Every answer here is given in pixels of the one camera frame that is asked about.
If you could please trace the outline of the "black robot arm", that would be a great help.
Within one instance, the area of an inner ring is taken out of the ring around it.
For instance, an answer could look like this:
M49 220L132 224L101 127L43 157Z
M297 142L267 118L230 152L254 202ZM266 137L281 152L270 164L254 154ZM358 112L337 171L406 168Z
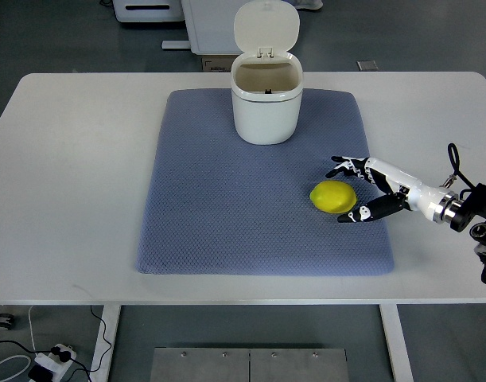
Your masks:
M469 235L476 241L474 252L483 264L480 278L481 282L486 284L486 185L482 183L474 185L460 171L460 158L457 146L454 143L451 142L447 150L453 173L442 186L449 188L460 178L467 185L467 188L461 191L459 197L454 197L447 204L442 213L442 220L449 223L452 230L462 232L476 216L484 219L483 222L476 223L469 229Z

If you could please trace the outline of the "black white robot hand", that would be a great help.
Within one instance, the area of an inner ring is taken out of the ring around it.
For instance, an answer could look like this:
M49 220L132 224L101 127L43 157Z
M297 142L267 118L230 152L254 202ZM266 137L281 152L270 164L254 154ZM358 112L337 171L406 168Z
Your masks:
M376 186L383 195L337 217L340 223L371 222L402 211L419 211L429 221L450 222L461 207L458 195L445 187L431 187L383 160L333 156L337 164L326 174L356 176Z

